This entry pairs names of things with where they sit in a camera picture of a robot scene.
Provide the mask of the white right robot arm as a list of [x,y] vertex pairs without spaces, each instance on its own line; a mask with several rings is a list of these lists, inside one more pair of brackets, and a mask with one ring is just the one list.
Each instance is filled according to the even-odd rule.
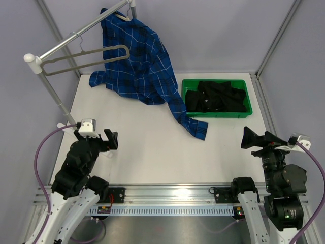
[[309,149],[310,138],[293,134],[288,141],[266,131],[256,134],[244,127],[242,149],[260,147],[253,151],[262,160],[267,196],[264,209],[269,227],[265,226],[259,208],[259,195],[250,177],[237,177],[231,183],[230,197],[243,208],[251,243],[293,243],[294,236],[302,229],[304,212],[299,195],[307,192],[307,171],[295,164],[286,164],[285,156],[292,151]]

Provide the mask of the black button shirt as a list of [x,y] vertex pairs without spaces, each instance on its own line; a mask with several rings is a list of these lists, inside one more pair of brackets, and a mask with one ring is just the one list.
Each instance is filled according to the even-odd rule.
[[186,92],[185,105],[188,112],[246,112],[245,98],[246,92],[229,81],[200,81],[196,90]]

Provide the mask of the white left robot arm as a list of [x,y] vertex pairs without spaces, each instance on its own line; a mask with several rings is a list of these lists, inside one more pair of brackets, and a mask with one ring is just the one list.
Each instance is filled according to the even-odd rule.
[[106,200],[113,203],[109,183],[90,175],[100,153],[118,149],[118,133],[109,129],[104,133],[107,140],[89,132],[83,135],[79,129],[74,131],[77,141],[57,172],[51,193],[40,184],[47,207],[27,243],[68,243],[95,204]]

